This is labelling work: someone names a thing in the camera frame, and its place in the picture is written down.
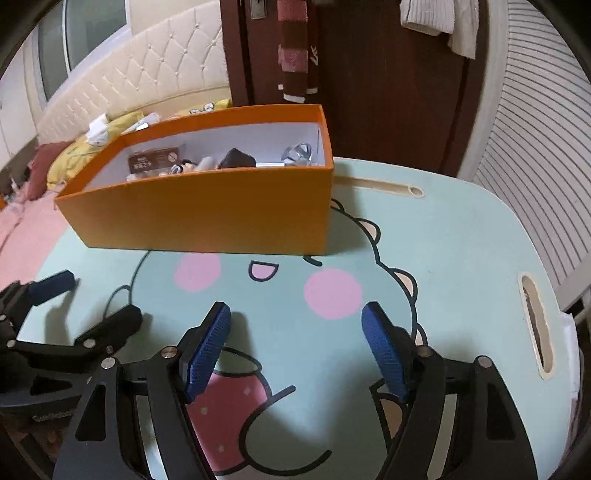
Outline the white ribbed closet door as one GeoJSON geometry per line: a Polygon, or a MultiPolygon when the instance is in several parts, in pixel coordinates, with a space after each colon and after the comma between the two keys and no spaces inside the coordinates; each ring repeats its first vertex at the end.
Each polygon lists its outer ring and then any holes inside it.
{"type": "Polygon", "coordinates": [[[459,176],[514,211],[567,309],[590,286],[590,81],[534,2],[480,9],[483,76],[459,176]]]}

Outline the white charger box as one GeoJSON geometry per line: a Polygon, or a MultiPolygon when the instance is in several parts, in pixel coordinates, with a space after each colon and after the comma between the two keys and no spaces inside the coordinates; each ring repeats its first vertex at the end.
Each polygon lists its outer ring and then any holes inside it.
{"type": "Polygon", "coordinates": [[[101,114],[89,123],[86,142],[93,147],[103,147],[107,144],[108,137],[108,117],[101,114]]]}

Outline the window with grey glass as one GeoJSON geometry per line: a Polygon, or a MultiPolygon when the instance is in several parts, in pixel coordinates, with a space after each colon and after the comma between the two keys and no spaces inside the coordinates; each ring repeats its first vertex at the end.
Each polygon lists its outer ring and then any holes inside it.
{"type": "Polygon", "coordinates": [[[32,56],[41,105],[131,38],[125,0],[64,0],[33,31],[32,56]]]}

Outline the yellow pillow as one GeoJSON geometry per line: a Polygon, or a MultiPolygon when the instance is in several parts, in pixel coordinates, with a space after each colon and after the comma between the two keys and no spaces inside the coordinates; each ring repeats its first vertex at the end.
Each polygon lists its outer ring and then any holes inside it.
{"type": "Polygon", "coordinates": [[[54,190],[58,185],[68,183],[98,153],[121,135],[134,132],[137,129],[147,128],[154,123],[224,110],[231,106],[232,101],[226,98],[205,104],[192,105],[190,108],[179,110],[166,117],[156,116],[155,113],[144,115],[140,111],[125,114],[106,125],[106,130],[99,135],[98,142],[90,143],[87,136],[83,134],[76,140],[67,143],[49,166],[46,175],[46,187],[48,190],[54,190]]]}

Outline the dark brown wooden door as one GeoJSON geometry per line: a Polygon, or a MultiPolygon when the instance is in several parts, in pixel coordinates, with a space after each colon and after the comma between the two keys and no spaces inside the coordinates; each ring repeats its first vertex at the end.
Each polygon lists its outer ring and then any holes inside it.
{"type": "Polygon", "coordinates": [[[445,35],[403,27],[396,1],[317,5],[318,91],[341,157],[455,177],[478,110],[488,54],[488,4],[479,4],[476,57],[445,35]]]}

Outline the orange cardboard box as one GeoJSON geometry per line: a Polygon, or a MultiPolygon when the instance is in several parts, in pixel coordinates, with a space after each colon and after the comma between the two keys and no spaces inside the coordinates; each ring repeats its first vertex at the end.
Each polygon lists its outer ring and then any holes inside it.
{"type": "Polygon", "coordinates": [[[229,109],[164,121],[117,138],[61,191],[56,203],[89,247],[318,255],[325,252],[334,157],[314,104],[229,109]],[[314,164],[214,169],[131,179],[128,157],[181,147],[181,158],[221,160],[232,148],[280,162],[311,144],[314,164]]]}

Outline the brown card deck box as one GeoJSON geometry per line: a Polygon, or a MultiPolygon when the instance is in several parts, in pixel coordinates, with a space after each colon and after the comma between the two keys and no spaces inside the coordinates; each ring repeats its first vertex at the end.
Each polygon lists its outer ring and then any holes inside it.
{"type": "Polygon", "coordinates": [[[167,170],[181,160],[184,147],[163,147],[143,150],[128,157],[130,174],[167,170]]]}

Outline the striped maroon pink scarf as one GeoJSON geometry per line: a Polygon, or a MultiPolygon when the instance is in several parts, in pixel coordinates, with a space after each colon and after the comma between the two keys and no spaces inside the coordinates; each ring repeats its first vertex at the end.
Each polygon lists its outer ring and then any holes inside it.
{"type": "Polygon", "coordinates": [[[318,15],[313,1],[277,2],[280,43],[277,59],[283,100],[303,104],[318,93],[318,15]]]}

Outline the black box with red character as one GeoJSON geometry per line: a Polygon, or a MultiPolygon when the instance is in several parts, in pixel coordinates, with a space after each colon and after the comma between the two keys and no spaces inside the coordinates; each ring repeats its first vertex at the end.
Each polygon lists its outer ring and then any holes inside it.
{"type": "Polygon", "coordinates": [[[217,165],[217,169],[233,169],[233,168],[254,168],[256,167],[256,159],[237,148],[232,148],[226,153],[221,162],[217,165]]]}

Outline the pink bed blanket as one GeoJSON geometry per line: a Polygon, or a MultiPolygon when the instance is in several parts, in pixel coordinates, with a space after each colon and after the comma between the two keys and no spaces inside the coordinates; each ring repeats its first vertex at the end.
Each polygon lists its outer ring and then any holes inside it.
{"type": "Polygon", "coordinates": [[[14,201],[1,211],[1,288],[34,280],[68,223],[55,204],[63,189],[37,200],[14,201]]]}

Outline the white tube bottle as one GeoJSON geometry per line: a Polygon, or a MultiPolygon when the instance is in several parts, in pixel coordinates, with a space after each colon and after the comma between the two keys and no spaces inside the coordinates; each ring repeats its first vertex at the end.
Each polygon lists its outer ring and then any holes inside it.
{"type": "Polygon", "coordinates": [[[280,167],[294,167],[297,163],[290,160],[283,160],[280,162],[256,162],[256,168],[280,168],[280,167]]]}

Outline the cream tufted headboard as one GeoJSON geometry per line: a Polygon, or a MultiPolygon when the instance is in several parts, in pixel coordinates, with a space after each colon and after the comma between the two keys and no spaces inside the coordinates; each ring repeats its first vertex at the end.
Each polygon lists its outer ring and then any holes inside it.
{"type": "Polygon", "coordinates": [[[36,124],[38,138],[74,139],[101,114],[166,117],[230,97],[221,6],[208,1],[134,35],[55,94],[36,124]]]}

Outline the white knit garment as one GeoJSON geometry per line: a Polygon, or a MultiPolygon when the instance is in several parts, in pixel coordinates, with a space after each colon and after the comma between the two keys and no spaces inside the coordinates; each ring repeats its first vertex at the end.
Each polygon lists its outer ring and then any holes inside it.
{"type": "Polygon", "coordinates": [[[475,60],[479,7],[478,0],[402,0],[401,25],[430,36],[448,34],[455,54],[475,60]]]}

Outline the round silver tin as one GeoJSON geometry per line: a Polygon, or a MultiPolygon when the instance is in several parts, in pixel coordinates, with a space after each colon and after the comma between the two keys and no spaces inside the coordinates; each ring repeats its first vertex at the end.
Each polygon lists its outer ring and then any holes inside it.
{"type": "Polygon", "coordinates": [[[281,162],[286,166],[311,166],[314,164],[314,152],[311,144],[301,142],[287,147],[281,156],[281,162]]]}

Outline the dark red pillow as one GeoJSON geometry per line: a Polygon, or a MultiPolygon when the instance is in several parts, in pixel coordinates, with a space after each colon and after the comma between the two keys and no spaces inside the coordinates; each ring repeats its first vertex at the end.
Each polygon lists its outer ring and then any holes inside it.
{"type": "Polygon", "coordinates": [[[39,145],[35,156],[29,164],[30,176],[26,188],[26,199],[39,199],[47,190],[47,175],[53,162],[72,141],[61,141],[39,145]]]}

